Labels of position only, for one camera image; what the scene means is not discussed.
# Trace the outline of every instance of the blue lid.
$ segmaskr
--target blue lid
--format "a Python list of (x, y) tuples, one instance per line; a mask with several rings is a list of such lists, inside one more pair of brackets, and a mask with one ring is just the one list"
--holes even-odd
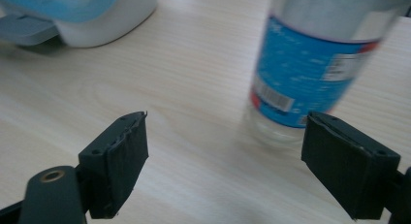
[(115, 0), (0, 0), (54, 19), (84, 22), (105, 12)]

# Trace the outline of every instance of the light wood grain surface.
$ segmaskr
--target light wood grain surface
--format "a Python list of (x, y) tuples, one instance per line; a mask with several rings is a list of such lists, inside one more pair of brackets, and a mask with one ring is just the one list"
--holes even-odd
[[(268, 0), (158, 0), (98, 48), (0, 43), (0, 208), (115, 119), (148, 111), (148, 158), (113, 220), (89, 223), (354, 223), (300, 160), (244, 120)], [(402, 18), (333, 111), (411, 166), (411, 20)], [(358, 223), (387, 223), (382, 220)]]

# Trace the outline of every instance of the screw hole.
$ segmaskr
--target screw hole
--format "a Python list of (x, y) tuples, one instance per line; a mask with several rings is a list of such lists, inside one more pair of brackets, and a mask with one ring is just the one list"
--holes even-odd
[(52, 171), (52, 172), (49, 172), (43, 175), (42, 178), (40, 178), (40, 181), (43, 183), (53, 182), (63, 177), (64, 174), (65, 174), (64, 171), (61, 171), (61, 170)]
[(109, 144), (109, 146), (115, 145), (117, 143), (117, 140), (114, 140), (111, 142), (111, 144)]
[(98, 149), (94, 149), (93, 151), (91, 151), (92, 154), (101, 154), (100, 150)]

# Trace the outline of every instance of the barcode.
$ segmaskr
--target barcode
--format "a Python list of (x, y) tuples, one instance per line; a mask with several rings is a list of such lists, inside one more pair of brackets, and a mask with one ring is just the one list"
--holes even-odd
[(263, 101), (283, 112), (288, 112), (293, 106), (294, 99), (276, 92), (267, 86), (259, 76), (254, 79), (254, 90)]

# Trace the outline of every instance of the blue bottle label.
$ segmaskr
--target blue bottle label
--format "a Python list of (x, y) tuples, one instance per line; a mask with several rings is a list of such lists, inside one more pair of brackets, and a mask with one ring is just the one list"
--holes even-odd
[(253, 105), (280, 124), (303, 128), (309, 111), (327, 112), (377, 42), (319, 39), (269, 18), (251, 89)]

